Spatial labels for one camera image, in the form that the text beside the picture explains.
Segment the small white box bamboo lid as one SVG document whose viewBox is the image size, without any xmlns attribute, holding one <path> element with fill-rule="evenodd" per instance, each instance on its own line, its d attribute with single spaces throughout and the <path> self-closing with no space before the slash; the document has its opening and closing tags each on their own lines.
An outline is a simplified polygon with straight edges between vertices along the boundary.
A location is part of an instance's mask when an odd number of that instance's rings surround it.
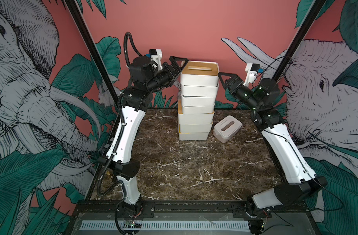
<svg viewBox="0 0 358 235">
<path fill-rule="evenodd" d="M 180 83 L 184 86 L 216 87 L 219 72 L 216 62 L 189 61 L 181 72 Z"/>
</svg>

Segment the white box grey lid front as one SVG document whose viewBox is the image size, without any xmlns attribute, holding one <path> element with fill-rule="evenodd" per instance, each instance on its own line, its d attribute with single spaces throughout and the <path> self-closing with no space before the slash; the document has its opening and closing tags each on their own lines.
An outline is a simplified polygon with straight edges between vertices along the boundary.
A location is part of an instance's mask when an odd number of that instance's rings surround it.
<svg viewBox="0 0 358 235">
<path fill-rule="evenodd" d="M 181 94 L 190 97 L 216 97 L 219 85 L 215 87 L 181 85 Z"/>
</svg>

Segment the white box grey lid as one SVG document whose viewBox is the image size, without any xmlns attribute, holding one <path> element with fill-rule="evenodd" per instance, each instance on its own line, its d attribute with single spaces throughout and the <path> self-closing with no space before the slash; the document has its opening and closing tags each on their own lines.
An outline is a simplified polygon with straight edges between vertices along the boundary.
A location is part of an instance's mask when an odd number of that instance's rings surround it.
<svg viewBox="0 0 358 235">
<path fill-rule="evenodd" d="M 216 97 L 219 85 L 215 87 L 181 85 L 181 94 L 190 97 Z"/>
<path fill-rule="evenodd" d="M 214 105 L 216 97 L 195 97 L 181 95 L 181 104 L 183 106 L 211 106 Z"/>
</svg>

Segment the white box grey lid back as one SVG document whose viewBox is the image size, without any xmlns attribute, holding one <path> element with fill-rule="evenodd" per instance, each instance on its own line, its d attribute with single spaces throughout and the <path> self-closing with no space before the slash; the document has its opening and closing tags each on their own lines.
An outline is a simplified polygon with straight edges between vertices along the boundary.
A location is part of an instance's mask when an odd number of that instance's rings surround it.
<svg viewBox="0 0 358 235">
<path fill-rule="evenodd" d="M 181 104 L 183 106 L 211 106 L 214 105 L 216 97 L 195 97 L 181 95 Z"/>
</svg>

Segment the white box bamboo lid corner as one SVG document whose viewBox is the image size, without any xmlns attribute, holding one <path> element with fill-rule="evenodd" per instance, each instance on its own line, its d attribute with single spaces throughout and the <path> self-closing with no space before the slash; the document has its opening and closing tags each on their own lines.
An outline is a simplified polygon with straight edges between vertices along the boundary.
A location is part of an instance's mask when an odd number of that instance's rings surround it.
<svg viewBox="0 0 358 235">
<path fill-rule="evenodd" d="M 210 114 L 184 115 L 178 110 L 179 124 L 206 124 L 212 123 L 215 111 Z"/>
</svg>

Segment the large white box bamboo lid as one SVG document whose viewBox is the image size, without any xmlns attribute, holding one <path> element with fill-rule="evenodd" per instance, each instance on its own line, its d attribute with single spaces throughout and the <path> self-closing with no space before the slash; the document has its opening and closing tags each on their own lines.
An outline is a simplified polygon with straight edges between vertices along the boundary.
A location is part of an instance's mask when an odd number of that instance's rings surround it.
<svg viewBox="0 0 358 235">
<path fill-rule="evenodd" d="M 209 133 L 213 123 L 179 124 L 180 133 Z"/>
</svg>

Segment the narrow white box bamboo lid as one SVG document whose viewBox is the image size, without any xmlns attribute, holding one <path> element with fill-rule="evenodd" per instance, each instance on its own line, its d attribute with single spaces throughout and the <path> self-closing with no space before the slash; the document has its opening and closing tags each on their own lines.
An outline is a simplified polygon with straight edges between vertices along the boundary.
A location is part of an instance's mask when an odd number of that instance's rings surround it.
<svg viewBox="0 0 358 235">
<path fill-rule="evenodd" d="M 214 104 L 209 106 L 178 106 L 178 110 L 184 115 L 210 114 L 214 112 Z"/>
</svg>

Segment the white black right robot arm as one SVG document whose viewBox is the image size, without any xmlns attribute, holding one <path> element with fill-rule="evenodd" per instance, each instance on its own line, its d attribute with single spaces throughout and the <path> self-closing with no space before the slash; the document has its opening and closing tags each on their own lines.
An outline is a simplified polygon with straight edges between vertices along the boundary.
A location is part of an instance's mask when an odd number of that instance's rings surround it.
<svg viewBox="0 0 358 235">
<path fill-rule="evenodd" d="M 264 142 L 283 183 L 250 196 L 244 210 L 257 217 L 262 210 L 274 206 L 289 206 L 324 189 L 328 182 L 309 166 L 294 144 L 285 121 L 274 108 L 280 95 L 275 80 L 263 78 L 255 90 L 243 84 L 234 73 L 219 72 L 223 88 L 251 110 L 251 120 L 261 132 Z"/>
</svg>

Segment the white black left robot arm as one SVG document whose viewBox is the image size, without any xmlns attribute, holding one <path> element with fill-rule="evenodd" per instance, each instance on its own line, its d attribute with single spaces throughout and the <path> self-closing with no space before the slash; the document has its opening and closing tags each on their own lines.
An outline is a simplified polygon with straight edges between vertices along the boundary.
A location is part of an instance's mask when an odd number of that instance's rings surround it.
<svg viewBox="0 0 358 235">
<path fill-rule="evenodd" d="M 116 177 L 113 185 L 122 187 L 122 210 L 130 217 L 139 216 L 143 210 L 136 178 L 141 163 L 132 160 L 132 147 L 138 128 L 152 102 L 153 93 L 173 86 L 189 62 L 187 58 L 175 56 L 171 56 L 169 60 L 159 66 L 151 57 L 145 55 L 135 58 L 129 64 L 129 85 L 117 102 L 117 131 L 110 149 L 102 160 L 104 166 L 96 185 L 97 195 L 104 196 L 111 191 L 111 188 L 105 192 L 101 191 L 106 171 L 111 169 Z"/>
</svg>

